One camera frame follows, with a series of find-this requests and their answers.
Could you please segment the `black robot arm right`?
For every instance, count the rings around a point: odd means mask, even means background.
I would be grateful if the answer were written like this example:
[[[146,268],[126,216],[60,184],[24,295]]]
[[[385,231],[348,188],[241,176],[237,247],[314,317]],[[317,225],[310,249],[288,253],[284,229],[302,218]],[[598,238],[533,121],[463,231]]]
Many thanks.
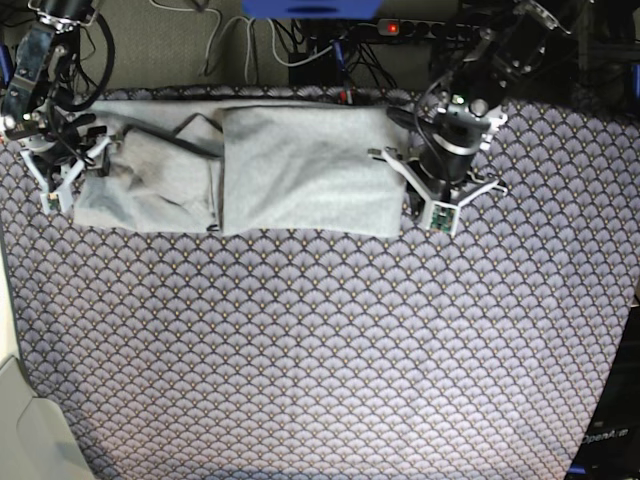
[[[116,59],[112,31],[91,1],[31,1],[37,21],[21,40],[12,75],[1,100],[1,136],[10,141],[38,140],[27,156],[47,182],[66,167],[96,165],[89,150],[106,133],[94,125],[90,107],[105,92]],[[81,67],[81,30],[96,24],[106,43],[106,62],[99,82],[87,78],[93,91],[76,101],[75,74]]]

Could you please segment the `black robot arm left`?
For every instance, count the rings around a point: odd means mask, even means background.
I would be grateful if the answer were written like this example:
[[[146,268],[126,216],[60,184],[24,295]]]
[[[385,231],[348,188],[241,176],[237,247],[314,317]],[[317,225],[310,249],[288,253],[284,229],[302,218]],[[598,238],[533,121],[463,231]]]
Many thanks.
[[[507,122],[507,95],[543,57],[547,38],[556,30],[569,32],[576,11],[572,1],[515,2],[504,11],[509,23],[484,30],[420,97],[407,127],[420,136],[422,148],[395,168],[407,181],[416,219],[451,233],[466,204],[501,188],[499,180],[472,172],[473,159]]]

